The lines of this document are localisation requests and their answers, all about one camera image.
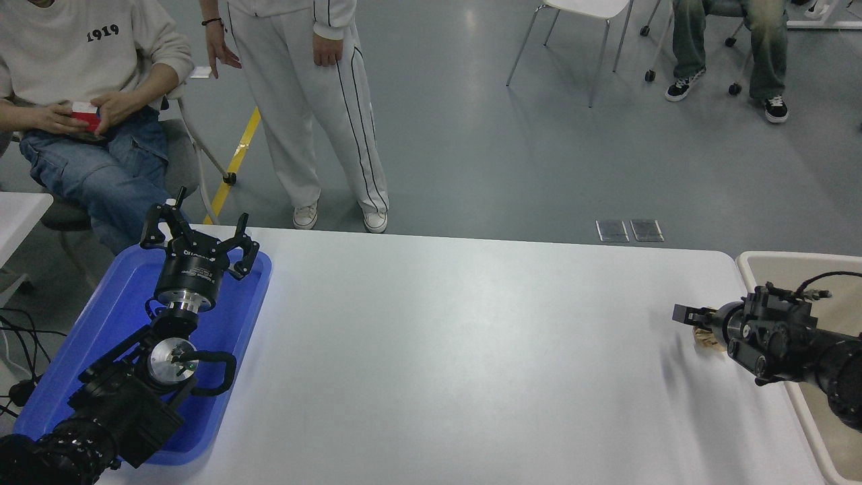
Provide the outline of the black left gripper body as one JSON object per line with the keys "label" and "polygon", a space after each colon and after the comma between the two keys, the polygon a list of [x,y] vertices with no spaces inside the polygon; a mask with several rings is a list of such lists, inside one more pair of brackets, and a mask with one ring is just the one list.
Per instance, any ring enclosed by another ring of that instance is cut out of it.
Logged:
{"label": "black left gripper body", "polygon": [[226,254],[198,245],[189,249],[184,242],[169,243],[164,249],[164,267],[155,286],[157,300],[170,300],[175,292],[198,294],[216,300],[226,270]]}

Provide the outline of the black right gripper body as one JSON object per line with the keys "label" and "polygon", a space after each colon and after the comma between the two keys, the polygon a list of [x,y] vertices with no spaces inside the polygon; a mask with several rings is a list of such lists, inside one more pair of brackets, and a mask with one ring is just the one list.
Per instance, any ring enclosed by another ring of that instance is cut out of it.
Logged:
{"label": "black right gripper body", "polygon": [[729,349],[733,339],[741,338],[743,303],[730,302],[717,309],[710,317],[710,326],[718,343]]}

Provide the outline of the seated person's left hand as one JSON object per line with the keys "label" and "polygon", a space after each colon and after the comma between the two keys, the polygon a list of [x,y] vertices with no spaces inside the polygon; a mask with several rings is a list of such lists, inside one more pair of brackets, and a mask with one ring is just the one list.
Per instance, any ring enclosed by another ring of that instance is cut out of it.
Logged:
{"label": "seated person's left hand", "polygon": [[99,123],[94,130],[94,135],[102,136],[109,129],[121,124],[133,113],[148,106],[143,95],[135,92],[109,92],[97,96],[90,104],[98,109]]}

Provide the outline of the seated person's right hand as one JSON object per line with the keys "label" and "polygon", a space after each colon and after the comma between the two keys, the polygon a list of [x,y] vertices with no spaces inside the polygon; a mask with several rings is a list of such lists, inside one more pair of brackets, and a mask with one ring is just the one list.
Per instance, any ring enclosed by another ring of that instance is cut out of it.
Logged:
{"label": "seated person's right hand", "polygon": [[88,129],[89,123],[75,119],[68,106],[50,104],[28,108],[30,129],[39,129],[51,134],[77,134]]}

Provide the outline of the standing person's right hand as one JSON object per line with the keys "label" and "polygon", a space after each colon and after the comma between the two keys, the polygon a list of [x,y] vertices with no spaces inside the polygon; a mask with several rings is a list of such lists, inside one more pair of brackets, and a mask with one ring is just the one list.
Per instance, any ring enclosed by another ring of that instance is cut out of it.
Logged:
{"label": "standing person's right hand", "polygon": [[213,19],[204,27],[207,61],[214,79],[219,79],[219,65],[240,69],[241,62],[236,53],[228,46],[225,40],[225,27],[220,20]]}

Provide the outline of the standing person's left hand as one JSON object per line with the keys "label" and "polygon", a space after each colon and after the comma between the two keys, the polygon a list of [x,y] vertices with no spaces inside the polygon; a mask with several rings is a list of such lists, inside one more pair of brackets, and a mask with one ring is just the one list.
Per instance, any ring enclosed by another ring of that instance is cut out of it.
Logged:
{"label": "standing person's left hand", "polygon": [[332,67],[338,64],[343,56],[343,40],[330,39],[320,34],[312,34],[312,55],[317,67]]}

